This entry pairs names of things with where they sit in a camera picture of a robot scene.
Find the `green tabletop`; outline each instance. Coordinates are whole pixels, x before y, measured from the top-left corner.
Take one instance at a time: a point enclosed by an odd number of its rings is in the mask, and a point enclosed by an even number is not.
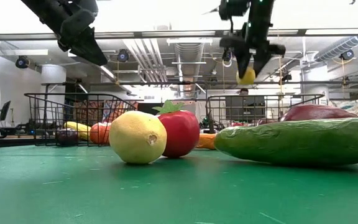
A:
[[[198,150],[128,166],[109,147],[7,147],[0,223],[358,224],[358,165],[275,167]]]

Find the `cucumber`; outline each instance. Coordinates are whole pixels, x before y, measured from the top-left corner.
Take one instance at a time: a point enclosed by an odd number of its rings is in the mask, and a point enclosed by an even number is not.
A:
[[[358,163],[358,118],[285,121],[219,132],[215,148],[239,159],[285,166]]]

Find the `lemon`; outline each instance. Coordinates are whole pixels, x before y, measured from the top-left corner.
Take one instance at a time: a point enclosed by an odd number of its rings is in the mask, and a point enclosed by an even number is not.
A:
[[[167,131],[156,116],[128,111],[111,123],[109,140],[124,162],[148,164],[163,154]]]
[[[236,74],[237,83],[240,85],[251,85],[254,84],[256,78],[255,70],[253,68],[247,67],[244,77],[239,77],[239,72]]]

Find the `black wire basket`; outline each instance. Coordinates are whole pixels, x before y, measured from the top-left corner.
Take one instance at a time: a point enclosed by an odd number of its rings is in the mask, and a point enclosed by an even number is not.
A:
[[[103,93],[26,93],[30,103],[29,135],[43,146],[108,145],[110,123],[132,102]]]
[[[217,95],[206,102],[210,133],[230,126],[257,126],[278,121],[296,105],[320,104],[324,95]]]

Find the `white pillar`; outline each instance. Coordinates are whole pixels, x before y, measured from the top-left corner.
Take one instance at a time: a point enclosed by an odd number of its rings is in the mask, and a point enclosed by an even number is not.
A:
[[[303,72],[303,81],[326,81],[328,80],[328,68],[327,66],[314,68],[308,72]],[[315,84],[315,85],[302,85],[302,94],[322,94],[324,97],[320,98],[314,103],[321,105],[327,105],[329,101],[329,90],[327,84]],[[305,100],[313,99],[314,96],[306,96]]]
[[[66,69],[59,65],[43,65],[41,71],[41,83],[63,83],[66,81]],[[45,93],[46,86],[41,86],[40,92]],[[47,123],[54,121],[57,124],[61,124],[63,121],[63,104],[65,103],[66,87],[62,85],[50,85],[48,87],[48,93],[61,93],[61,95],[48,95],[47,96]],[[40,119],[44,118],[44,102],[39,101],[40,107]]]

